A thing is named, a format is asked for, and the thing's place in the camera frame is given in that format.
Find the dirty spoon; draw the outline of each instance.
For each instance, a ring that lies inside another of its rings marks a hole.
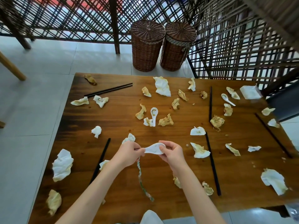
[[[233,102],[229,101],[228,96],[225,93],[221,94],[221,97],[223,98],[223,100],[230,103],[232,106],[236,106]]]
[[[163,145],[165,147],[165,145],[163,143],[155,143],[155,144],[145,148],[144,153],[152,153],[152,154],[156,154],[156,155],[161,155],[161,154],[163,154],[163,152],[161,152],[161,150],[159,149],[160,145]]]
[[[152,126],[155,127],[156,126],[156,117],[158,115],[158,109],[156,107],[154,107],[150,110],[150,113],[152,115]]]

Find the person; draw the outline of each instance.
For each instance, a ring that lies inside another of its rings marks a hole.
[[[221,214],[206,195],[197,177],[185,161],[182,147],[170,141],[159,142],[168,147],[160,146],[160,150],[164,154],[159,156],[169,164],[173,173],[178,177],[196,223],[225,224]],[[92,184],[88,186],[56,224],[92,223],[116,176],[125,167],[135,163],[140,156],[144,156],[144,152],[145,149],[141,148],[136,142],[128,141],[123,143]]]

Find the brown wicker basket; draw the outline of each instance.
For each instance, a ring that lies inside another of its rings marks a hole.
[[[160,65],[168,71],[179,70],[196,39],[196,30],[187,23],[172,22],[165,27]]]
[[[131,25],[131,35],[133,66],[139,71],[153,70],[165,37],[164,27],[155,21],[136,21]]]

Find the black chopstick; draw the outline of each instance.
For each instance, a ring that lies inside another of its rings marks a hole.
[[[210,159],[211,159],[211,165],[212,165],[212,170],[213,170],[216,189],[217,189],[217,195],[221,196],[220,185],[219,185],[219,181],[218,181],[218,177],[217,177],[217,172],[216,172],[216,167],[215,167],[215,163],[214,163],[214,159],[213,159],[213,155],[212,155],[212,150],[211,150],[211,146],[210,146],[209,137],[208,137],[207,133],[205,135],[206,135],[206,139],[207,139],[207,146],[208,146],[209,151],[211,153],[210,154]]]
[[[288,152],[286,147],[283,146],[283,144],[277,139],[277,137],[272,133],[270,128],[264,123],[264,121],[259,117],[257,113],[255,113],[255,116],[258,118],[258,120],[263,124],[263,126],[266,128],[266,130],[271,134],[271,136],[274,138],[274,140],[279,144],[279,146],[282,148],[282,150],[287,154],[289,158],[293,158],[292,155]]]
[[[92,175],[92,179],[90,180],[90,183],[89,183],[89,184],[91,184],[91,183],[93,182],[93,180],[95,180],[95,178],[97,177],[97,174],[99,173],[100,163],[103,162],[103,159],[104,159],[104,156],[105,156],[105,153],[106,153],[106,151],[107,151],[107,148],[108,148],[108,146],[109,146],[110,141],[111,141],[111,138],[109,138],[109,139],[107,140],[107,143],[106,143],[106,145],[105,145],[105,147],[104,147],[104,150],[102,151],[100,160],[99,160],[99,162],[97,163],[97,166],[96,166],[96,168],[95,168],[95,171],[94,171],[94,173],[93,173],[93,175]]]
[[[212,86],[210,88],[209,121],[212,119]]]
[[[116,87],[113,87],[113,88],[110,88],[110,89],[101,90],[101,91],[93,92],[93,93],[90,93],[90,94],[86,94],[86,95],[84,95],[84,97],[89,98],[89,97],[93,97],[95,95],[109,93],[109,92],[112,92],[112,91],[121,90],[121,89],[128,88],[128,87],[131,87],[131,86],[133,86],[132,82],[128,83],[128,84],[125,84],[125,85],[122,85],[122,86],[116,86]]]

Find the hand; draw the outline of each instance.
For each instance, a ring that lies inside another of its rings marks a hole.
[[[184,167],[188,166],[188,164],[185,161],[183,149],[181,146],[174,142],[170,141],[159,141],[160,143],[163,143],[167,147],[170,147],[170,149],[160,145],[159,149],[164,154],[159,155],[159,157],[162,158],[165,162],[167,162],[173,171],[173,173],[177,176],[179,170]]]
[[[136,142],[127,141],[119,147],[111,161],[125,168],[132,165],[140,156],[144,156],[144,152],[145,148],[141,148]]]

